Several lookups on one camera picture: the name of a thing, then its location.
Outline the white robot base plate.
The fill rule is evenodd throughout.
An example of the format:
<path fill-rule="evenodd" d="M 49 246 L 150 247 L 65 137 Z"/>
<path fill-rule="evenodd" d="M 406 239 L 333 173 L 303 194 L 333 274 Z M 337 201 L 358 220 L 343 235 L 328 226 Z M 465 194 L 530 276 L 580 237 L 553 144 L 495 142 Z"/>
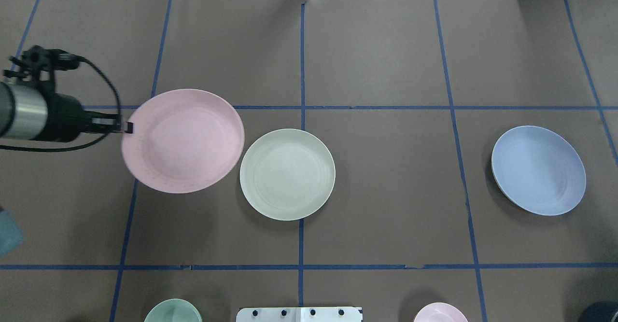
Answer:
<path fill-rule="evenodd" d="M 237 322 L 362 322 L 357 307 L 270 307 L 242 308 Z"/>

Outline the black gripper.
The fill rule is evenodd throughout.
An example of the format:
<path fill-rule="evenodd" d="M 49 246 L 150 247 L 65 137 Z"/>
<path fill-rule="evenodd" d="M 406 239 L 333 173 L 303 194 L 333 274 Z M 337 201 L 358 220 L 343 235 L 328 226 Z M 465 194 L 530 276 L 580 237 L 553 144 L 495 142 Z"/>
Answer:
<path fill-rule="evenodd" d="M 123 119 L 121 114 L 89 113 L 72 96 L 54 94 L 46 98 L 48 117 L 46 120 L 46 141 L 70 142 L 91 126 L 91 133 L 132 134 L 133 123 Z"/>

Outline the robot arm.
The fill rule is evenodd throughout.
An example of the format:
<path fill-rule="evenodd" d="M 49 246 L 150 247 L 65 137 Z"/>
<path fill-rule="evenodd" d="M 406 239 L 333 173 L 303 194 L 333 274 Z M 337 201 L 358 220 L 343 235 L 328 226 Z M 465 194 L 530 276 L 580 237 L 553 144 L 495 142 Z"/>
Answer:
<path fill-rule="evenodd" d="M 3 139 L 71 142 L 82 133 L 132 134 L 134 124 L 121 114 L 87 111 L 73 96 L 2 82 L 0 131 Z"/>

